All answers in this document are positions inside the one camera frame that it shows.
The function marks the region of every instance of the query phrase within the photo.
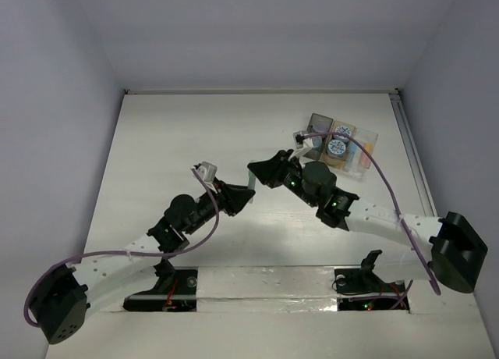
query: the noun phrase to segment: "white wall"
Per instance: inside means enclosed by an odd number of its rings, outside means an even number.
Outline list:
[[[35,278],[83,249],[122,88],[77,0],[0,0],[0,357],[42,358]]]
[[[400,87],[452,0],[80,0],[126,88]]]
[[[476,299],[499,349],[499,0],[456,0],[403,90],[438,213],[486,241]]]

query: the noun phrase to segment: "white platform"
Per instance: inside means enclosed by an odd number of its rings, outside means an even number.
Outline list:
[[[402,210],[423,214],[386,94],[126,96],[86,251],[122,248],[153,226],[175,195],[201,195],[189,171],[198,162],[217,165],[218,178],[227,183],[246,183],[246,164],[291,148],[291,134],[307,124],[312,112],[378,133],[373,155]],[[374,169],[361,183],[339,174],[338,185],[391,206]],[[191,242],[210,227],[206,224]],[[252,205],[235,218],[222,216],[208,243],[172,262],[202,267],[200,274],[214,277],[217,267],[228,266],[358,264],[378,248],[390,254],[405,251],[377,237],[327,228],[286,189],[258,183]],[[220,281],[207,283],[213,289],[204,292],[242,293],[236,283]],[[287,287],[294,292],[292,285]],[[427,282],[418,282],[409,296],[411,314],[228,313],[213,308],[183,314],[101,312],[74,337],[50,347],[47,358],[494,357],[472,295],[444,288],[436,297]]]

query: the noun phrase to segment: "box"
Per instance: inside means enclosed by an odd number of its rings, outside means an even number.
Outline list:
[[[347,133],[371,154],[377,142],[377,133],[317,113],[313,113],[310,117],[306,132]],[[317,142],[317,147],[305,154],[305,158],[320,160],[332,168],[342,170],[355,177],[362,177],[371,165],[364,152],[346,137],[328,135],[317,136],[313,140]]]

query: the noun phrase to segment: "robotic arm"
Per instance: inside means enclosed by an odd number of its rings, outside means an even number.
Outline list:
[[[170,287],[175,269],[168,259],[201,244],[184,250],[189,245],[185,235],[194,233],[218,215],[218,211],[229,216],[237,215],[255,194],[246,186],[217,179],[216,169],[206,162],[196,165],[197,175],[210,191],[197,200],[185,194],[175,197],[159,222],[125,250],[103,251],[106,254],[102,256],[71,268],[66,265],[53,267],[45,277],[42,276],[27,303],[50,344],[68,339],[93,313],[115,300],[144,288],[162,291]],[[156,284],[140,283],[144,273],[152,270],[157,276]]]
[[[316,217],[331,228],[370,233],[408,246],[402,259],[374,262],[382,251],[371,251],[360,268],[338,269],[338,292],[376,291],[380,283],[400,279],[429,279],[429,272],[410,251],[409,242],[394,209],[379,207],[359,196],[336,187],[336,175],[323,162],[301,166],[296,151],[280,150],[264,162],[248,164],[257,179],[270,188],[284,186],[311,207]],[[449,212],[445,218],[404,215],[415,245],[438,281],[460,293],[471,293],[487,254],[487,246],[460,214]]]
[[[425,266],[410,251],[412,244],[402,228],[401,217],[393,209],[379,207],[336,187],[336,175],[324,163],[309,162],[302,167],[299,156],[313,146],[307,140],[305,145],[296,151],[280,150],[267,161],[251,162],[248,168],[263,185],[284,186],[310,207],[317,207],[316,216],[331,228],[371,233],[408,246],[402,261],[390,262],[377,250],[371,251],[357,268],[335,269],[337,291],[371,293],[386,282],[428,279]],[[197,200],[185,194],[175,197],[156,226],[125,250],[104,251],[102,256],[70,268],[65,265],[69,262],[66,259],[49,269],[27,298],[27,321],[39,326],[50,344],[60,343],[94,312],[115,300],[151,287],[160,292],[170,290],[175,269],[168,259],[199,247],[216,229],[219,210],[229,216],[237,215],[255,194],[248,187],[220,181],[215,173],[212,164],[196,165],[195,174],[207,192]],[[211,233],[186,249],[186,234],[194,233],[215,216],[217,221]],[[449,212],[444,219],[404,215],[404,220],[412,230],[416,246],[430,260],[427,266],[437,279],[453,290],[471,293],[487,246],[465,218]],[[128,256],[110,256],[117,254]],[[154,285],[140,282],[147,272],[157,276]],[[37,324],[27,315],[28,308]]]

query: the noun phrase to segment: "purple cable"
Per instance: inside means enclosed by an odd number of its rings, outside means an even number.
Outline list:
[[[213,224],[213,228],[211,228],[211,231],[201,241],[199,241],[198,243],[196,243],[195,245],[193,245],[191,247],[187,247],[185,250],[168,252],[167,254],[152,253],[152,252],[139,252],[139,251],[125,251],[125,250],[109,250],[109,251],[88,252],[86,254],[74,255],[70,258],[64,259],[64,260],[60,261],[59,263],[51,266],[38,279],[38,281],[36,281],[34,283],[33,287],[31,287],[31,290],[28,293],[26,300],[24,301],[24,309],[23,309],[24,320],[26,320],[26,322],[29,325],[34,326],[35,328],[39,327],[39,325],[30,317],[30,304],[31,304],[31,301],[33,300],[34,292],[39,287],[41,282],[45,279],[45,277],[47,277],[50,273],[52,273],[54,270],[56,270],[57,268],[59,268],[62,265],[66,265],[68,263],[75,263],[75,262],[80,261],[84,258],[89,258],[92,256],[101,256],[101,255],[123,255],[123,256],[132,255],[132,256],[140,256],[140,257],[144,257],[144,258],[171,258],[171,257],[176,256],[176,255],[185,254],[187,252],[196,250],[198,247],[205,244],[211,238],[211,236],[213,236],[213,234],[215,233],[215,230],[217,230],[218,222],[220,220],[220,212],[218,210],[217,201],[215,200],[215,197],[211,193],[210,187],[208,187],[208,185],[201,179],[201,177],[199,176],[199,174],[197,174],[195,169],[191,169],[191,170],[193,171],[193,174],[196,177],[196,179],[201,183],[203,188],[208,193],[208,197],[210,197],[211,202],[213,203],[213,206],[215,208],[215,223]]]
[[[430,267],[426,263],[426,259],[424,258],[423,253],[421,252],[421,250],[419,249],[419,247],[418,247],[418,245],[416,243],[416,240],[412,236],[411,229],[407,225],[407,222],[405,222],[405,220],[402,218],[402,211],[400,210],[400,207],[398,205],[397,198],[395,197],[395,193],[394,193],[393,189],[391,188],[391,185],[388,182],[388,180],[387,180],[386,176],[384,175],[383,171],[381,171],[381,168],[378,165],[378,163],[376,162],[376,160],[374,160],[373,156],[368,152],[367,149],[365,149],[364,146],[362,146],[360,144],[360,142],[358,142],[357,140],[353,139],[353,137],[350,137],[348,134],[345,134],[345,133],[339,133],[339,132],[331,131],[331,132],[327,132],[327,133],[311,133],[311,134],[308,134],[308,135],[304,135],[303,137],[304,138],[311,138],[311,137],[324,136],[324,135],[333,135],[333,136],[337,135],[337,136],[345,137],[345,138],[349,139],[351,142],[353,142],[354,144],[356,144],[356,146],[358,148],[360,148],[364,154],[366,154],[366,156],[369,158],[369,160],[371,160],[371,162],[374,165],[374,168],[376,168],[376,170],[379,173],[381,179],[383,180],[384,184],[388,188],[388,192],[390,193],[391,200],[393,201],[393,205],[395,207],[395,212],[397,212],[397,216],[398,217],[401,217],[401,224],[402,224],[402,227],[405,230],[405,234],[407,234],[407,238],[409,238],[409,242],[411,243],[412,248],[416,252],[419,260],[421,261],[421,264],[423,265],[424,269],[426,270],[426,273],[430,277],[430,285],[431,285],[431,287],[433,288],[433,290],[434,290],[434,292],[435,292],[436,295],[441,295],[441,290],[440,290],[440,287],[438,286],[437,279],[435,279],[435,275],[433,274],[433,272],[431,271]]]
[[[409,294],[409,289],[411,288],[411,286],[412,286],[412,280],[410,280],[409,283],[407,284],[405,292],[400,296],[397,303],[395,303],[393,306],[390,307],[391,310],[397,308],[397,306],[404,301],[405,297],[407,297],[407,294]]]

